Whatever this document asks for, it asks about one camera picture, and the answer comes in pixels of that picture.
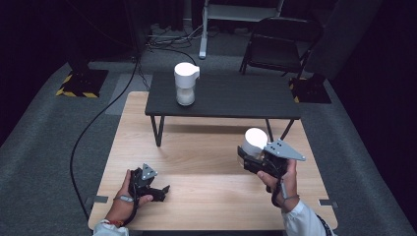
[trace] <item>gray carpet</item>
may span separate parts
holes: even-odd
[[[208,57],[198,59],[200,41],[189,53],[202,73],[237,74],[246,37],[220,33],[208,40]],[[153,72],[172,72],[190,61],[173,51],[146,51],[141,72],[151,82]],[[9,139],[0,147],[0,235],[89,235],[87,221],[70,178],[70,158],[78,136],[89,122],[124,89],[134,64],[93,62],[92,69],[109,70],[99,98],[55,96],[71,71],[56,71],[28,107]],[[248,74],[277,72],[249,68]],[[300,103],[302,123],[332,201],[338,235],[416,235],[352,125],[328,82],[332,104]],[[145,90],[136,76],[128,90]],[[82,199],[94,196],[110,152],[123,109],[124,94],[101,114],[80,140],[74,155],[74,174]],[[207,232],[132,232],[133,235],[207,235]],[[214,232],[212,235],[249,235]],[[251,232],[251,235],[276,235]]]

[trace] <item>person's left hand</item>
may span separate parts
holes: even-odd
[[[120,196],[124,195],[132,198],[129,194],[129,183],[131,179],[131,171],[126,171],[125,181],[123,181],[122,188],[117,192],[113,205],[111,206],[110,211],[105,216],[105,219],[109,221],[125,221],[129,218],[132,213],[134,203],[128,203],[123,200],[120,200]],[[139,198],[139,207],[142,207],[144,204],[151,202],[153,200],[152,195],[145,195]]]

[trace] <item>hand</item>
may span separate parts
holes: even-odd
[[[123,181],[122,188],[117,192],[116,197],[115,197],[116,200],[113,201],[113,205],[111,206],[110,211],[105,216],[107,220],[125,221],[131,215],[134,203],[128,203],[120,199],[117,199],[122,195],[132,198],[132,196],[130,196],[129,194],[130,179],[131,179],[131,171],[127,170],[125,181]],[[151,202],[152,200],[153,200],[152,195],[145,195],[145,196],[140,197],[139,207],[142,207],[144,204]]]
[[[284,212],[290,212],[300,202],[300,199],[298,197],[294,197],[294,196],[298,196],[297,195],[297,170],[296,170],[297,161],[295,159],[288,159],[287,163],[288,163],[287,172],[281,178],[281,181],[283,181],[285,190],[287,193],[287,200],[285,200],[284,197],[282,196],[282,191],[279,191],[279,194],[276,196],[276,201],[284,210]],[[276,183],[278,181],[276,178],[270,176],[264,171],[258,171],[257,175],[264,182],[264,184],[269,186],[272,190],[275,189]]]

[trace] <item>white pitcher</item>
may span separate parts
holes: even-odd
[[[182,62],[174,69],[175,86],[177,88],[177,102],[187,106],[196,99],[196,79],[200,76],[200,67],[188,62]]]

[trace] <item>person's right hand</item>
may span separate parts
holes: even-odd
[[[284,199],[282,196],[282,190],[280,190],[279,194],[276,196],[276,202],[285,212],[290,212],[300,202],[300,198],[297,195],[297,161],[295,159],[288,159],[287,163],[287,172],[281,178],[281,181],[283,181],[285,186],[287,199]],[[259,171],[257,175],[264,182],[264,184],[269,186],[272,190],[275,189],[278,181],[276,178],[270,176],[264,171]]]

